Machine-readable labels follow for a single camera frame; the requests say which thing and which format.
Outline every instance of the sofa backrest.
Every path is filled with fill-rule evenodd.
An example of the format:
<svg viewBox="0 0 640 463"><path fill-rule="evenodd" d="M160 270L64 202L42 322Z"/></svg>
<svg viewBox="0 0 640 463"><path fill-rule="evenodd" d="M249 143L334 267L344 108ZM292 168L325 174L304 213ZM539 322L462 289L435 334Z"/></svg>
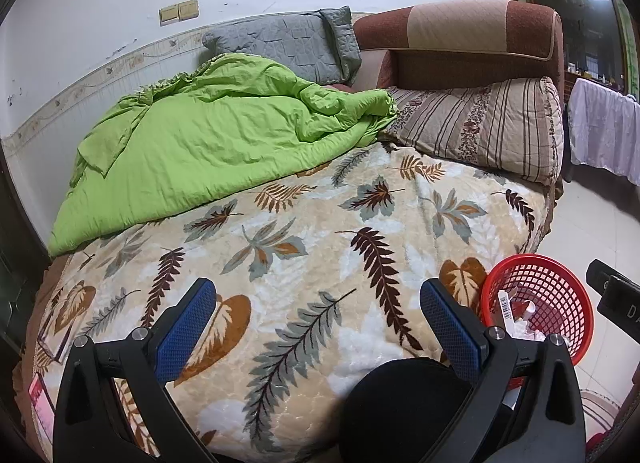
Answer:
<svg viewBox="0 0 640 463"><path fill-rule="evenodd" d="M392 59L384 60L392 70L380 77L402 89L470 88L545 76L559 92L564 87L562 23L547 6L434 2L368 15L353 27L361 50L392 51Z"/></svg>

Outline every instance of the barcode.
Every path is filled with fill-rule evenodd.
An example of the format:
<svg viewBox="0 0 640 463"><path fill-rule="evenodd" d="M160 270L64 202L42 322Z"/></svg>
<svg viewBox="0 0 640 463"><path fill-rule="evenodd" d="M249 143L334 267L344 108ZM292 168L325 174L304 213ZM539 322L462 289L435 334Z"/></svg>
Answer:
<svg viewBox="0 0 640 463"><path fill-rule="evenodd" d="M506 320L513 320L513 313L511 311L511 305L509 304L509 296L506 293L501 293L498 297L500 301L500 308L502 309L502 316Z"/></svg>

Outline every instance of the electrical outlet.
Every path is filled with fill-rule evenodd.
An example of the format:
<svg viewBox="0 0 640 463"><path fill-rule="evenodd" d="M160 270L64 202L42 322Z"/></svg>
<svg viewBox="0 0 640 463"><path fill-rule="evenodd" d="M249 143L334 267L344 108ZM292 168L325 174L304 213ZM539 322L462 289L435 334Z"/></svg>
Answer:
<svg viewBox="0 0 640 463"><path fill-rule="evenodd" d="M188 20L199 16L198 0L188 0L178 4L178 16L180 20Z"/></svg>
<svg viewBox="0 0 640 463"><path fill-rule="evenodd" d="M166 26L167 24L178 22L179 20L177 4L172 4L171 6L160 9L160 26Z"/></svg>

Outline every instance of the metal bolt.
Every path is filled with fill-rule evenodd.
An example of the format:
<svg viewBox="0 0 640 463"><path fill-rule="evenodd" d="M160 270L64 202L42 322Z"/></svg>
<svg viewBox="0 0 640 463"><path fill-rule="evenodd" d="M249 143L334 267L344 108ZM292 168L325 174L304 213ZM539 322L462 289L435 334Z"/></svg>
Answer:
<svg viewBox="0 0 640 463"><path fill-rule="evenodd" d="M131 332L131 338L133 340L144 340L148 334L149 330L147 328L135 328Z"/></svg>
<svg viewBox="0 0 640 463"><path fill-rule="evenodd" d="M491 326L488 329L488 332L489 332L489 336L494 340L502 340L507 334L504 331L504 329L502 329L502 328L500 328L498 326Z"/></svg>
<svg viewBox="0 0 640 463"><path fill-rule="evenodd" d="M89 341L89 337L87 335L80 335L76 340L74 340L74 345L77 348L82 348Z"/></svg>
<svg viewBox="0 0 640 463"><path fill-rule="evenodd" d="M562 338L562 335L559 335L558 333L551 333L549 335L549 340L551 340L551 343L556 346L564 346L564 338Z"/></svg>

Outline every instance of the table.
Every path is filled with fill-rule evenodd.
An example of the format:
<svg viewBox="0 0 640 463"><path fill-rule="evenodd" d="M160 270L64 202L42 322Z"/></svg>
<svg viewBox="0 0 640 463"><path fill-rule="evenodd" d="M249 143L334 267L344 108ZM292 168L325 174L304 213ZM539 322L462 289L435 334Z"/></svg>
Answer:
<svg viewBox="0 0 640 463"><path fill-rule="evenodd" d="M571 163L605 168L640 186L640 105L578 78L568 104Z"/></svg>

